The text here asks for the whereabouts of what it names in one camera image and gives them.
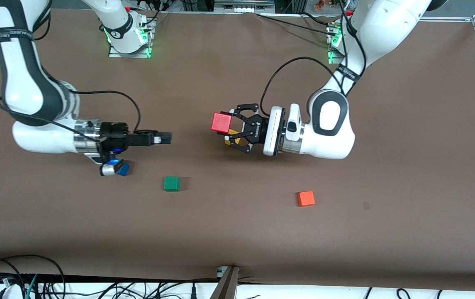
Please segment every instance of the red cube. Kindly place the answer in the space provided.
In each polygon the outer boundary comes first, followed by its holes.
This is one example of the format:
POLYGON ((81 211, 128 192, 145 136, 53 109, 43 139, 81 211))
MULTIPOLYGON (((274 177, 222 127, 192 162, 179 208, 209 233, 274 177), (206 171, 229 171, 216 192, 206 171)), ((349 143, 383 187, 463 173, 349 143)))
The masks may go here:
POLYGON ((211 129, 216 132, 228 133, 231 123, 232 115, 215 112, 211 120, 211 129))

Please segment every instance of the red block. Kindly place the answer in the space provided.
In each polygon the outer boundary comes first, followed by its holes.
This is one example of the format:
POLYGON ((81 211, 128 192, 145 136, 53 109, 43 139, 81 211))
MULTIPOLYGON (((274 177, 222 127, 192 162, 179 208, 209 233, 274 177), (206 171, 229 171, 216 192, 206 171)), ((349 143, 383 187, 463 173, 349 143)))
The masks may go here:
POLYGON ((315 195, 313 195, 313 191, 299 192, 297 197, 298 206, 312 206, 315 204, 315 195))
POLYGON ((211 129, 216 132, 228 133, 231 122, 232 115, 216 112, 213 114, 211 129))

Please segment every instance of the yellow block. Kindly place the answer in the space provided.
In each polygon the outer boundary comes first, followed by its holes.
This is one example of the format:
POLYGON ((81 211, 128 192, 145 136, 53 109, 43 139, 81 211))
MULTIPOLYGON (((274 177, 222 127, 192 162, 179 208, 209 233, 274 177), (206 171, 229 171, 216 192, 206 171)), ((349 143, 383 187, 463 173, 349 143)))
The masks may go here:
MULTIPOLYGON (((232 129, 230 129, 230 130, 228 131, 228 134, 238 134, 238 133, 239 133, 238 131, 234 131, 234 130, 232 130, 232 129)), ((240 141, 240 140, 241 140, 241 138, 236 138, 236 139, 235 139, 235 142, 236 142, 237 144, 239 144, 239 141, 240 141)), ((226 139, 225 139, 225 140, 224 140, 224 143, 230 145, 230 140, 226 140, 226 139)))

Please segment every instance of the white floor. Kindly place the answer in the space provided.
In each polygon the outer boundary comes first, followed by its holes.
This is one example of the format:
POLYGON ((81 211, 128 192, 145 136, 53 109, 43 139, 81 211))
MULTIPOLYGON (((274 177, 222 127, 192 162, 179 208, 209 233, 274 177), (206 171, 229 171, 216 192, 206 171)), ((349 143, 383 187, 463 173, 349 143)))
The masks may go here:
MULTIPOLYGON (((69 293, 90 294, 105 290, 111 283, 72 283, 67 284, 66 291, 69 293)), ((129 283, 122 283, 120 286, 126 287, 129 283)), ((215 283, 196 283, 196 293, 198 299, 209 299, 215 289, 215 283)), ((146 284, 147 294, 154 291, 158 284, 146 284)), ((192 284, 181 284, 175 288, 162 293, 166 295, 177 295, 181 299, 190 299, 192 284)), ((143 283, 137 283, 129 288, 141 295, 145 293, 143 283)), ((62 292, 62 284, 55 285, 56 292, 62 292)), ((364 287, 330 287, 330 286, 296 286, 296 285, 261 285, 261 284, 242 284, 237 287, 236 299, 250 299, 258 296, 258 299, 363 299, 368 288, 364 287)), ((430 289, 407 289, 412 299, 436 299, 438 290, 430 289)), ((116 291, 112 289, 103 299, 112 299, 116 291)), ((404 293, 401 293, 402 299, 408 299, 404 293)), ((99 294, 82 297, 80 295, 66 295, 65 299, 97 299, 99 294)), ((22 299, 22 294, 17 286, 11 286, 4 294, 3 299, 22 299)), ((141 299, 137 295, 123 294, 120 299, 141 299)), ((373 288, 368 299, 397 299, 395 288, 373 288)), ((475 299, 475 292, 466 291, 443 291, 440 299, 475 299)))

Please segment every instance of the black button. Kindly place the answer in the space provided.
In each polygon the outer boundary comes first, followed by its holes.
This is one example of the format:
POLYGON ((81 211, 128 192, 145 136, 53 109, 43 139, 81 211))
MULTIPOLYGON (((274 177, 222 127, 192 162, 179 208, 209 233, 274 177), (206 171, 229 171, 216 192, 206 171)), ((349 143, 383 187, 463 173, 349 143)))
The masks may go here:
POLYGON ((287 130, 289 132, 296 132, 296 123, 294 121, 289 121, 287 124, 287 130))

